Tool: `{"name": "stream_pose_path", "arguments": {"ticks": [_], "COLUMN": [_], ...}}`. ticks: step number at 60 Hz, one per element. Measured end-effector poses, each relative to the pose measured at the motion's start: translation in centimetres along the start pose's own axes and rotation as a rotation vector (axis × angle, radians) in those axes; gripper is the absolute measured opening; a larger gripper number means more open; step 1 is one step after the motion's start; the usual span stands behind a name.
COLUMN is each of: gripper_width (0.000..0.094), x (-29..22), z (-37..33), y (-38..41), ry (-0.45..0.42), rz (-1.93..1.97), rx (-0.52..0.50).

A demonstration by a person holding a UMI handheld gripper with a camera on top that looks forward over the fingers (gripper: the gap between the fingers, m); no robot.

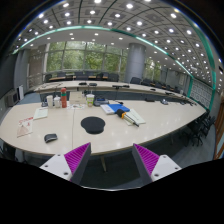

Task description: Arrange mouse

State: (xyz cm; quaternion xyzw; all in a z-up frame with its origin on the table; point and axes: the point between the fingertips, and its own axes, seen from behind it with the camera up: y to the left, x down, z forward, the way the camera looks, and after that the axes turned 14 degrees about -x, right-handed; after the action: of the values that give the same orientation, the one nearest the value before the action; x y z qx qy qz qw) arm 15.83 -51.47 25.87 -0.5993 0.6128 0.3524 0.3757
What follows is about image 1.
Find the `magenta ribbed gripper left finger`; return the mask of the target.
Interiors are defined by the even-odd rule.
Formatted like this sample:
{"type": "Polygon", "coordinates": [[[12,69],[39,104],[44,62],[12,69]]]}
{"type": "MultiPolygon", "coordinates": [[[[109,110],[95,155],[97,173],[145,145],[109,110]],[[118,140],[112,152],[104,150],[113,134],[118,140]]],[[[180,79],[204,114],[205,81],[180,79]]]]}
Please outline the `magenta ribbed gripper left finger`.
{"type": "Polygon", "coordinates": [[[66,154],[55,154],[41,169],[79,185],[90,155],[91,144],[87,143],[66,154]]]}

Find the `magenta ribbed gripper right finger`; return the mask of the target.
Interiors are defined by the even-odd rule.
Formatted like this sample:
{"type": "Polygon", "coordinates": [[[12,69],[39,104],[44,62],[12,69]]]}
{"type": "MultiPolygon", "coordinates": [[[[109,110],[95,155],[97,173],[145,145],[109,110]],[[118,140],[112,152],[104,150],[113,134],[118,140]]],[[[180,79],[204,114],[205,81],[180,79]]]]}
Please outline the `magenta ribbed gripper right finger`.
{"type": "Polygon", "coordinates": [[[137,144],[133,145],[132,154],[144,185],[181,170],[168,155],[157,155],[137,144]]]}

